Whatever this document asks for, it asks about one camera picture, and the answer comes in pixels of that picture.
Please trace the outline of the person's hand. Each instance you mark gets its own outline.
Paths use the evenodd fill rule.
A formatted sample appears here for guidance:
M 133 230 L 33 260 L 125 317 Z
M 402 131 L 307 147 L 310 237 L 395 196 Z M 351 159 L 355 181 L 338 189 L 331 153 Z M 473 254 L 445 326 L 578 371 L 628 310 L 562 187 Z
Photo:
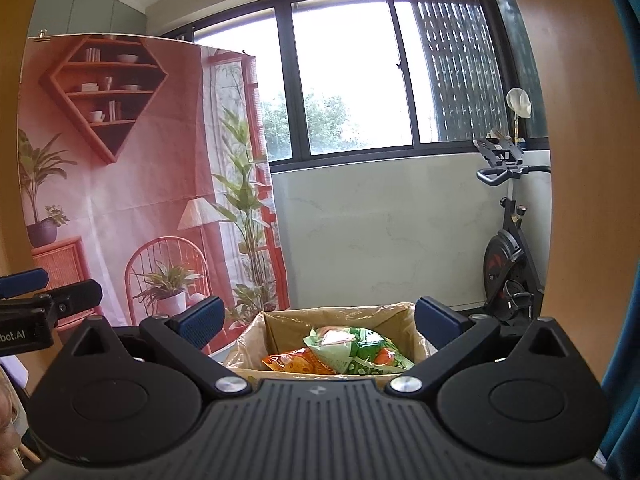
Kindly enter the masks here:
M 24 408 L 8 375 L 1 371 L 0 460 L 2 479 L 21 479 L 26 474 L 18 448 L 22 444 L 26 418 Z

